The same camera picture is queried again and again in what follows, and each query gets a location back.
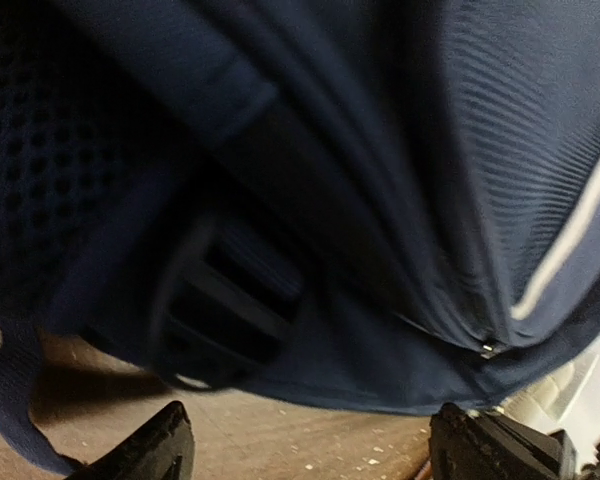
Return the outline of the navy blue student backpack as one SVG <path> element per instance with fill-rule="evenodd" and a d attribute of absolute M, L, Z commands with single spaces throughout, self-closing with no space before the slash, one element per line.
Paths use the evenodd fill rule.
<path fill-rule="evenodd" d="M 600 1 L 0 1 L 0 434 L 43 334 L 433 416 L 600 334 Z"/>

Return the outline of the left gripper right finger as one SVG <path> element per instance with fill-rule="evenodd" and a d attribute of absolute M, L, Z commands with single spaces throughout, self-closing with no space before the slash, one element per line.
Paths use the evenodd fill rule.
<path fill-rule="evenodd" d="M 559 480 L 577 477 L 563 430 L 538 432 L 496 413 L 475 416 L 447 403 L 431 417 L 433 477 L 440 480 Z"/>

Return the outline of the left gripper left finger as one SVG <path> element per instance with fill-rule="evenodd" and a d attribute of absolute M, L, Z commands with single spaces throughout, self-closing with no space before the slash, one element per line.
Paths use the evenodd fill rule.
<path fill-rule="evenodd" d="M 72 480 L 189 480 L 195 440 L 185 406 L 172 401 Z"/>

